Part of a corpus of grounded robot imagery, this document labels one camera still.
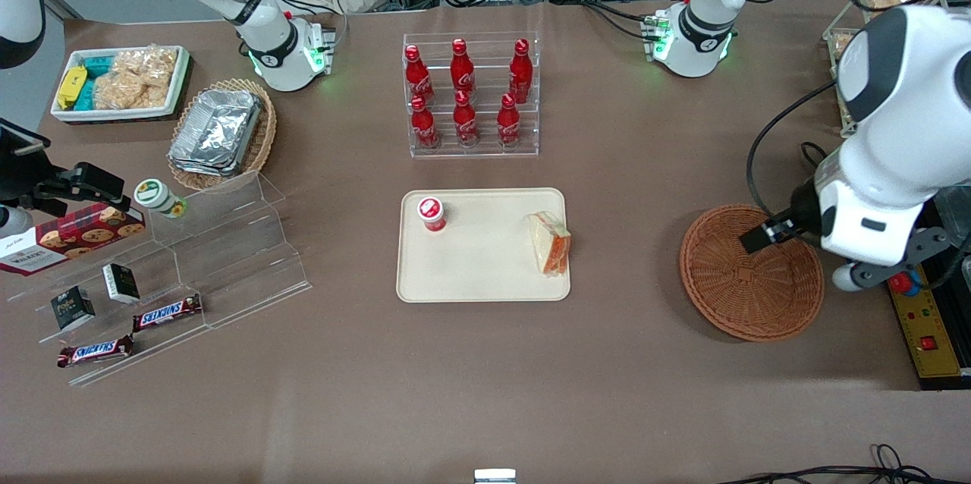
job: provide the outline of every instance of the brown woven basket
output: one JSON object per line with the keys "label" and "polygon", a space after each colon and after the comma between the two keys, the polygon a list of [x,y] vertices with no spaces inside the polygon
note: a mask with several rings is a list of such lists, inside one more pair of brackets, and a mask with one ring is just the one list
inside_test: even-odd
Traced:
{"label": "brown woven basket", "polygon": [[[266,159],[270,156],[270,146],[273,146],[273,138],[277,134],[277,113],[273,110],[273,103],[270,102],[270,96],[268,96],[266,90],[260,87],[258,83],[250,82],[250,80],[235,79],[235,77],[232,80],[216,82],[203,91],[206,90],[246,90],[256,94],[256,96],[259,96],[263,100],[263,108],[259,111],[259,115],[256,118],[256,128],[253,129],[253,137],[250,138],[250,148],[247,149],[246,158],[243,160],[243,169],[240,170],[240,174],[246,173],[247,171],[259,171],[263,169]],[[174,133],[172,134],[173,142],[179,136],[179,132],[183,124],[185,124],[185,117],[187,117],[188,111],[201,95],[202,91],[197,93],[195,97],[192,97],[190,103],[183,108],[183,113],[179,117],[179,124],[176,124],[176,129],[174,129]],[[172,175],[176,178],[176,181],[179,181],[181,186],[194,190],[205,190],[208,187],[214,187],[216,184],[232,178],[190,173],[172,165],[172,162],[169,162],[169,169],[172,170]]]}
{"label": "brown woven basket", "polygon": [[687,229],[680,246],[680,279],[709,321],[752,342],[803,332],[822,306],[822,266],[798,240],[749,255],[738,237],[765,221],[748,205],[714,208]]}

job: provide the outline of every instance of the white plastic tray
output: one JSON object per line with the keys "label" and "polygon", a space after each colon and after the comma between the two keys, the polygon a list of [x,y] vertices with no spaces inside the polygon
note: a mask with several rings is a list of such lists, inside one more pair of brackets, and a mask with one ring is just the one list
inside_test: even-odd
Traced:
{"label": "white plastic tray", "polygon": [[[169,93],[165,97],[165,104],[162,106],[152,108],[125,108],[120,111],[66,111],[60,108],[58,97],[55,94],[55,99],[51,102],[51,115],[60,121],[66,122],[66,124],[111,124],[116,121],[138,121],[143,120],[143,118],[158,118],[163,117],[163,115],[172,114],[176,110],[176,105],[179,103],[179,96],[181,95],[181,87],[183,87],[183,82],[185,81],[185,71],[188,69],[190,53],[183,46],[160,46],[162,48],[174,48],[179,52],[179,55],[176,56],[176,66],[174,66],[174,70],[172,71],[172,79],[169,80]],[[60,83],[63,82],[64,77],[67,76],[68,69],[80,65],[84,59],[99,58],[101,55],[117,55],[118,52],[145,48],[145,46],[136,46],[136,48],[79,49],[79,51],[71,52],[71,55],[67,58],[67,64],[64,65],[64,72],[61,73],[58,79],[58,87],[60,87]]]}
{"label": "white plastic tray", "polygon": [[[424,228],[417,204],[438,197],[446,227]],[[540,272],[527,216],[549,211],[566,225],[556,189],[415,190],[401,200],[398,297],[410,303],[556,301],[570,293],[570,269]]]}

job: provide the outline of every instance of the brown tablecloth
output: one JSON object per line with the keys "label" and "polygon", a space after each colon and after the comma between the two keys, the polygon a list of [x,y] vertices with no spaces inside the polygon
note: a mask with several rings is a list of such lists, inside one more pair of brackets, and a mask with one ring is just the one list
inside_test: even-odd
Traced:
{"label": "brown tablecloth", "polygon": [[[579,7],[353,17],[332,76],[273,93],[264,173],[313,289],[88,388],[36,343],[31,304],[0,321],[0,467],[37,482],[423,482],[516,467],[523,483],[706,483],[816,464],[905,462],[971,476],[971,395],[919,393],[887,294],[829,288],[778,344],[709,325],[677,277],[687,226],[749,201],[743,167],[769,118],[828,76],[818,45],[843,0],[749,5],[710,76],[675,77]],[[651,11],[658,5],[639,5]],[[404,32],[542,25],[537,159],[409,158]],[[225,22],[71,22],[67,49],[186,46],[190,95],[253,77]],[[832,94],[765,141],[776,207],[809,171],[798,142],[839,144]],[[52,159],[167,178],[172,122],[67,127]],[[410,305],[395,295],[399,203],[415,189],[557,187],[576,244],[555,303]],[[825,257],[832,270],[839,260]],[[489,271],[483,270],[483,281]]]}

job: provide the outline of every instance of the red button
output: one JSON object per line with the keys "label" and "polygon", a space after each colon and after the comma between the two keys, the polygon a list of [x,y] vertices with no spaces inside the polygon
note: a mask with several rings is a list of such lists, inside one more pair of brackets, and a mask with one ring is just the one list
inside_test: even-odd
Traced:
{"label": "red button", "polygon": [[923,350],[937,349],[937,340],[934,339],[934,336],[920,336],[920,349],[923,349]]}
{"label": "red button", "polygon": [[891,291],[899,294],[907,294],[908,291],[913,288],[913,281],[905,272],[896,274],[887,280],[887,284],[891,286]]}

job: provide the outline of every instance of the walkers cookie box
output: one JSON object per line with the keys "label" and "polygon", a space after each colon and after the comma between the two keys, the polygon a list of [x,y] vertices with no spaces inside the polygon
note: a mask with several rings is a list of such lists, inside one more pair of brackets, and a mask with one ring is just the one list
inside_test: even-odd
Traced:
{"label": "walkers cookie box", "polygon": [[104,203],[0,239],[0,270],[31,275],[145,231],[145,219]]}

